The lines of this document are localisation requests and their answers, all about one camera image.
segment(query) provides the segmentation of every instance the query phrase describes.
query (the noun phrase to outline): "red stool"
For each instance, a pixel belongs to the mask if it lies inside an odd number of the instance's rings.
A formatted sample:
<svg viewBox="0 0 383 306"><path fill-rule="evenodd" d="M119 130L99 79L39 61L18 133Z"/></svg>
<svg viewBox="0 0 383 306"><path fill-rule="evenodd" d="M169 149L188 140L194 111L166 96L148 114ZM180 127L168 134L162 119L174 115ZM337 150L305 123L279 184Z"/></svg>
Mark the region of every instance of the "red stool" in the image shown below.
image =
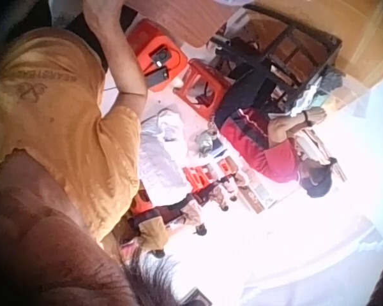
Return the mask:
<svg viewBox="0 0 383 306"><path fill-rule="evenodd" d="M148 19L142 19L129 33L128 43L135 52L139 65L145 74L159 68L152 61L151 54L161 48L167 48L170 52L171 58L163 63L169 71L169 79L149 88L153 92L164 90L167 84L187 66L187 56Z"/></svg>
<svg viewBox="0 0 383 306"><path fill-rule="evenodd" d="M174 89L173 93L191 106L201 117L210 120L212 114L222 102L230 84L220 72L198 59L191 59L189 65L189 69L183 78L184 85L180 89ZM210 88L213 93L209 96L203 94L196 97L199 102L197 104L190 101L187 93L199 80L207 82L206 88Z"/></svg>
<svg viewBox="0 0 383 306"><path fill-rule="evenodd" d="M135 205L131 207L131 211L134 215L139 215L153 208L153 204L145 189L140 189L133 200Z"/></svg>
<svg viewBox="0 0 383 306"><path fill-rule="evenodd" d="M214 178L211 175L210 171L207 169L207 167L196 167L197 175L199 176L199 179L203 185L203 188L210 185L214 182Z"/></svg>
<svg viewBox="0 0 383 306"><path fill-rule="evenodd" d="M204 187L195 168L184 168L183 171L186 175L186 179L189 181L193 188L193 192L198 191Z"/></svg>

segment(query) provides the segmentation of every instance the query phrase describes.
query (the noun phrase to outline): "wrist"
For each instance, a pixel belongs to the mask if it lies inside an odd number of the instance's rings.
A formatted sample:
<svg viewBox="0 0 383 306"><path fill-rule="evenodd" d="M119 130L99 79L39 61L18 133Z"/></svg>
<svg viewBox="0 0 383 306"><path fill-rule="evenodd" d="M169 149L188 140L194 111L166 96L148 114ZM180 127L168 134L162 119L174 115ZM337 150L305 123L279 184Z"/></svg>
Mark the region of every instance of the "wrist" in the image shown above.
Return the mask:
<svg viewBox="0 0 383 306"><path fill-rule="evenodd" d="M311 121L309 121L309 117L308 117L308 113L306 112L306 110L303 110L302 111L302 114L303 114L303 116L304 116L304 123L310 128L310 127L312 127L312 122Z"/></svg>
<svg viewBox="0 0 383 306"><path fill-rule="evenodd" d="M100 43L106 43L110 41L113 36L123 34L119 22L115 21L107 21L101 24L90 25L89 27L94 32Z"/></svg>

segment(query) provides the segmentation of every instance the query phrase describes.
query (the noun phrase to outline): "red shirt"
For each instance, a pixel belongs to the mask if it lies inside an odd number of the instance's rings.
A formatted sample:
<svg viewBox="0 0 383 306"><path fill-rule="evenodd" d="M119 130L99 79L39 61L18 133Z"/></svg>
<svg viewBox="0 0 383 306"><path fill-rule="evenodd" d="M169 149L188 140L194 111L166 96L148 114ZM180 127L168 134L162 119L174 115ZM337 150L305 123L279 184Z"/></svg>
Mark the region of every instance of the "red shirt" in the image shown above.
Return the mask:
<svg viewBox="0 0 383 306"><path fill-rule="evenodd" d="M258 111L238 110L225 121L220 133L263 176L278 183L297 180L299 158L294 140L288 138L269 148L267 125Z"/></svg>

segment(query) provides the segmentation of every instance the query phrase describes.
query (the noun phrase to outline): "table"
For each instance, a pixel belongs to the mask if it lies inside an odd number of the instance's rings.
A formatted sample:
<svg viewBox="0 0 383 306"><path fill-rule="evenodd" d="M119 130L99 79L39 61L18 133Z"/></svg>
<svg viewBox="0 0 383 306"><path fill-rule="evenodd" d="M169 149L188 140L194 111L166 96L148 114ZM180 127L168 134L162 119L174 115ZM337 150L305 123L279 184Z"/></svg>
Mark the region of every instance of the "table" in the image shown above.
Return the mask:
<svg viewBox="0 0 383 306"><path fill-rule="evenodd" d="M193 47L205 45L239 9L213 0L128 0L126 5Z"/></svg>

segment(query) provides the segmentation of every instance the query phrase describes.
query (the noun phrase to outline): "pants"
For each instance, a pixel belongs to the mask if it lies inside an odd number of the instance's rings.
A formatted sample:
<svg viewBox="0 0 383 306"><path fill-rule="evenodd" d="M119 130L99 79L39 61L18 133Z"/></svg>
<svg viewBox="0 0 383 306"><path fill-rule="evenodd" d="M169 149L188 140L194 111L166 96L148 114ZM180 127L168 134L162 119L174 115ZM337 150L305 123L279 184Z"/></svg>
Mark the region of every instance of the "pants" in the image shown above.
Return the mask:
<svg viewBox="0 0 383 306"><path fill-rule="evenodd" d="M122 7L121 25L125 31L135 19L137 12L127 6ZM38 29L40 27L50 27L52 25L51 12L48 0L39 0L33 9L27 14L26 18L15 25L7 36L9 43L26 32ZM78 15L71 23L66 26L68 31L80 36L100 57L102 67L105 72L108 70L108 62L103 53L102 47L95 34L89 29L84 14Z"/></svg>
<svg viewBox="0 0 383 306"><path fill-rule="evenodd" d="M271 62L263 63L271 69ZM235 111L250 107L260 109L276 87L273 81L247 64L237 66L230 72L229 77L237 81L225 93L220 107L214 114L214 123L219 130Z"/></svg>

